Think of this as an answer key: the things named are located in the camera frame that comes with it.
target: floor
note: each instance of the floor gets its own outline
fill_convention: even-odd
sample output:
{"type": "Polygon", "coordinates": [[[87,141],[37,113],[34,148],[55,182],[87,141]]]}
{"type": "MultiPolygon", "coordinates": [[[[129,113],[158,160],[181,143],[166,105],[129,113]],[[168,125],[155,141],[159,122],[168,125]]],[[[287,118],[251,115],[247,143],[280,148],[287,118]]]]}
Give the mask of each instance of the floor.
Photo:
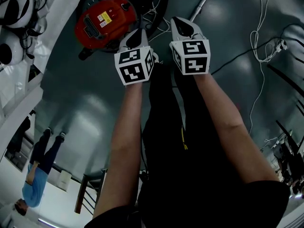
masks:
{"type": "MultiPolygon", "coordinates": [[[[166,19],[173,16],[189,18],[199,1],[169,0],[166,19]]],[[[287,24],[304,21],[303,2],[270,0],[260,30],[259,44],[271,37],[278,37],[287,24]]],[[[210,41],[211,72],[251,48],[249,35],[258,26],[260,10],[259,0],[207,1],[195,22],[210,41]]],[[[35,140],[48,126],[53,128],[55,134],[66,131],[66,141],[59,150],[56,164],[81,179],[83,173],[89,174],[107,166],[111,134],[124,95],[124,86],[114,67],[113,54],[96,52],[86,61],[78,59],[82,47],[74,35],[75,23],[73,14],[48,62],[42,82],[43,100],[36,108],[35,140]]],[[[284,36],[303,39],[304,32],[297,27],[290,27],[284,36]]],[[[172,63],[168,46],[170,42],[171,34],[167,33],[150,44],[166,64],[172,63]]],[[[303,48],[292,41],[289,46],[295,55],[301,57],[303,48]]],[[[259,55],[264,57],[264,48],[259,50],[259,55]]],[[[304,65],[296,62],[290,54],[280,53],[271,64],[304,88],[304,65]]],[[[280,134],[275,123],[275,120],[279,120],[286,129],[294,130],[294,139],[299,142],[304,133],[304,118],[296,108],[299,95],[269,70],[266,63],[263,64],[263,70],[266,81],[252,114],[251,135],[255,143],[263,147],[264,139],[275,138],[280,134]]],[[[260,65],[253,53],[238,58],[214,77],[236,104],[249,129],[251,107],[263,82],[260,65]]],[[[142,126],[150,109],[148,91],[149,84],[144,84],[142,126]]],[[[176,94],[182,107],[181,97],[178,92],[176,94]]],[[[269,148],[264,149],[265,156],[272,156],[271,153],[269,148]]]]}

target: person in blue shirt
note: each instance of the person in blue shirt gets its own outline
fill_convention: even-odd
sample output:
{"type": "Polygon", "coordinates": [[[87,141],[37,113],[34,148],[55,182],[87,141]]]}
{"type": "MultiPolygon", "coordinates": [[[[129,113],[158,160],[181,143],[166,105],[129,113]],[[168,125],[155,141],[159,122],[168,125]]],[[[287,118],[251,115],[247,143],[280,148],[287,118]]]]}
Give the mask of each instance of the person in blue shirt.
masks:
{"type": "Polygon", "coordinates": [[[60,145],[64,142],[66,136],[64,132],[57,136],[52,148],[45,153],[51,135],[52,130],[47,128],[39,142],[34,146],[28,164],[28,174],[22,189],[24,199],[19,199],[15,203],[16,210],[23,216],[26,215],[29,207],[34,208],[40,204],[48,175],[52,169],[60,145]]]}

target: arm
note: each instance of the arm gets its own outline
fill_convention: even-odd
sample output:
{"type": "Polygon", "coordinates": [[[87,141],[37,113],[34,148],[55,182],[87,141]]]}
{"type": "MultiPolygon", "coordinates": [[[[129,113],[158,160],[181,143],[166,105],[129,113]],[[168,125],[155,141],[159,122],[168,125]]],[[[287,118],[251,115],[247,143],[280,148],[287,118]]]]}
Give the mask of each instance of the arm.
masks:
{"type": "Polygon", "coordinates": [[[244,183],[279,181],[251,139],[240,113],[213,77],[195,76],[222,147],[244,183]]]}
{"type": "Polygon", "coordinates": [[[30,170],[30,172],[28,173],[28,175],[25,179],[26,183],[28,183],[29,185],[33,184],[33,181],[35,179],[35,171],[36,171],[38,165],[39,165],[39,163],[35,161],[32,169],[30,170]]]}
{"type": "Polygon", "coordinates": [[[110,166],[93,218],[136,201],[141,164],[142,83],[127,86],[111,143],[110,166]]]}

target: hand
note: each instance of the hand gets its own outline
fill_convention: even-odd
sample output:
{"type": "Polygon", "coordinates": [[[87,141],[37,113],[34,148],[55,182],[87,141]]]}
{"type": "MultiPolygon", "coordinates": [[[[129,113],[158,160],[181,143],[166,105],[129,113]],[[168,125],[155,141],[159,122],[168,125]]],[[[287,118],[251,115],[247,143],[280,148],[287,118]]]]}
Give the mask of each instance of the hand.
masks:
{"type": "Polygon", "coordinates": [[[40,163],[38,161],[34,161],[34,166],[38,167],[38,165],[40,165],[40,163]]]}

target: blue shirt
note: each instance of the blue shirt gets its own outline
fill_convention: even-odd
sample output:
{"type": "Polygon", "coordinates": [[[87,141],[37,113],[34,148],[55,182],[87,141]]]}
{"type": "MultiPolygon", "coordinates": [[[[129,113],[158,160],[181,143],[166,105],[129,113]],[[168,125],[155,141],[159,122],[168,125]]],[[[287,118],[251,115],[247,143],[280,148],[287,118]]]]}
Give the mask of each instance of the blue shirt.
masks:
{"type": "MultiPolygon", "coordinates": [[[[30,172],[32,167],[33,165],[31,163],[28,164],[28,173],[30,172]]],[[[24,183],[22,189],[23,198],[29,207],[34,208],[40,204],[42,194],[47,183],[47,179],[48,175],[38,167],[35,171],[35,178],[33,184],[29,185],[26,182],[24,183]]]]}

